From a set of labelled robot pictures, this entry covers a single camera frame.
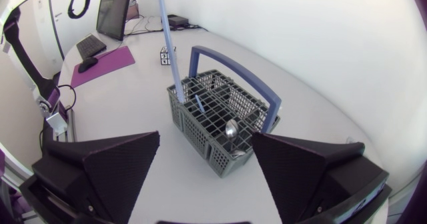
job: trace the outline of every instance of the small cube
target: small cube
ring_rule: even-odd
[[[176,47],[173,47],[173,51],[176,54]],[[162,65],[171,65],[171,60],[169,59],[169,52],[167,47],[162,47],[160,51],[160,64]]]

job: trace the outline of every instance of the desk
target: desk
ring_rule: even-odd
[[[155,22],[159,23],[159,19],[151,18],[150,27]],[[120,44],[109,37],[94,35],[109,50]],[[202,45],[227,55],[265,81],[282,98],[278,113],[282,120],[272,134],[330,143],[345,143],[351,136],[364,142],[365,156],[381,166],[373,145],[351,119],[283,69],[201,29],[174,31],[172,38],[177,47],[181,78],[188,75],[191,47]],[[129,222],[281,223],[255,155],[243,167],[220,179],[173,124],[166,91],[173,85],[171,68],[161,66],[159,56],[165,45],[163,33],[129,36],[124,45],[129,46],[136,64],[77,87],[77,103],[73,109],[78,141],[155,130],[160,133],[160,147]],[[64,60],[60,84],[70,84],[74,66],[80,62],[77,48],[73,47]],[[201,56],[199,72],[210,69],[230,76],[244,89],[260,97],[227,67]],[[71,92],[63,91],[61,101],[64,105],[71,104]],[[386,222],[387,206],[388,202],[377,212],[373,223]]]

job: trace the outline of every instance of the gray plastic basket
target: gray plastic basket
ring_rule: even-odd
[[[269,101],[270,108],[219,71],[206,71],[196,76],[200,53],[223,63],[243,77]],[[264,82],[240,64],[205,47],[193,47],[189,76],[182,80],[185,96],[183,103],[178,101],[175,85],[167,88],[173,122],[195,150],[208,160],[210,167],[220,177],[225,177],[244,165],[254,153],[252,134],[255,131],[270,132],[277,125],[281,100]],[[204,113],[195,95],[198,95]],[[240,128],[234,142],[225,135],[226,123],[230,119],[234,119]],[[236,149],[246,154],[235,158],[230,153]]]

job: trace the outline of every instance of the blue handle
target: blue handle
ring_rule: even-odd
[[[261,133],[269,133],[272,129],[274,119],[278,114],[280,104],[282,100],[277,96],[273,90],[271,90],[261,79],[255,76],[252,72],[247,70],[245,67],[235,62],[234,60],[222,55],[221,53],[209,49],[207,47],[195,46],[191,50],[191,59],[189,61],[189,77],[195,77],[197,75],[197,67],[199,65],[200,54],[211,57],[212,59],[219,61],[232,71],[237,73],[241,78],[247,81],[258,93],[260,93],[270,104],[268,114],[264,125],[262,126]]]

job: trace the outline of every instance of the spoon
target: spoon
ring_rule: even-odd
[[[233,143],[239,135],[239,125],[234,119],[231,119],[226,124],[226,136]]]
[[[233,152],[232,152],[232,157],[233,158],[238,158],[238,157],[240,157],[240,156],[242,156],[242,155],[245,155],[246,154],[246,152],[245,151],[242,151],[242,150],[240,150],[240,149],[236,149],[236,150],[234,150]]]

